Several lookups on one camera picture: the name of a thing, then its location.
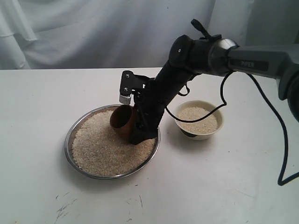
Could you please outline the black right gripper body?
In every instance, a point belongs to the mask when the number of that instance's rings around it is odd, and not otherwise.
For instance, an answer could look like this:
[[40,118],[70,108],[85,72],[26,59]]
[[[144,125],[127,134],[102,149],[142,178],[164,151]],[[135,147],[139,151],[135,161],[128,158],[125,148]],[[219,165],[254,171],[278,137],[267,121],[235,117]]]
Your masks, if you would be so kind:
[[173,100],[174,90],[149,79],[143,88],[134,93],[134,103],[138,108],[141,121],[146,127],[158,127],[165,107]]

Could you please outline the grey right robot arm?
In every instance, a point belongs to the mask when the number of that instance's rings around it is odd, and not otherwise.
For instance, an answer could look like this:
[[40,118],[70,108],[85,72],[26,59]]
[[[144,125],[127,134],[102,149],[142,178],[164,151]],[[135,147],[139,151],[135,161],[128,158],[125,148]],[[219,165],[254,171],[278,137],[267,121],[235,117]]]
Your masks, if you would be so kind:
[[278,97],[287,100],[295,118],[299,116],[299,47],[237,45],[220,35],[192,40],[179,37],[169,59],[155,78],[124,71],[120,96],[134,102],[137,118],[129,142],[138,144],[155,138],[167,105],[187,82],[197,75],[209,74],[227,79],[233,72],[243,72],[275,79]]

